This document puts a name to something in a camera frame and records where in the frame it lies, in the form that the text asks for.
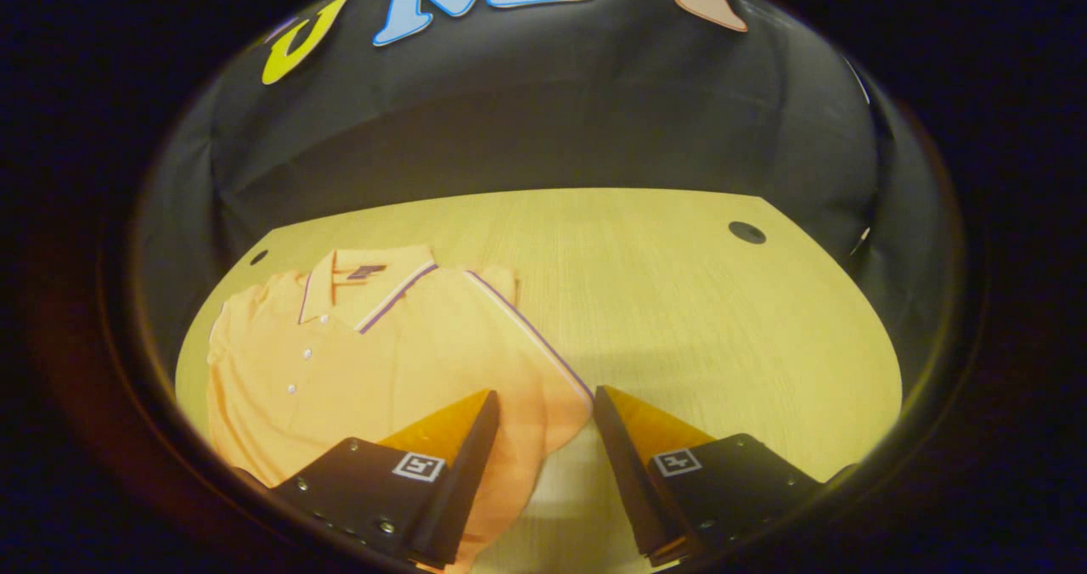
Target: table surface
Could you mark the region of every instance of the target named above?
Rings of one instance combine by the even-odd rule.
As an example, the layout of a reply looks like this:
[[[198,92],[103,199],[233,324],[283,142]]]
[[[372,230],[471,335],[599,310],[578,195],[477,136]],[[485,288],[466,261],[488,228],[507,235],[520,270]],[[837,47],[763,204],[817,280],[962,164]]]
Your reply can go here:
[[[728,229],[757,226],[752,245]],[[755,196],[561,188],[397,203],[277,228],[205,300],[177,403],[207,436],[207,334],[234,292],[333,248],[426,244],[438,264],[516,269],[517,307],[589,385],[613,385],[723,438],[745,432],[823,482],[899,414],[877,315],[812,238]],[[255,265],[250,260],[267,250]],[[545,463],[514,526],[473,572],[649,572],[596,426]]]

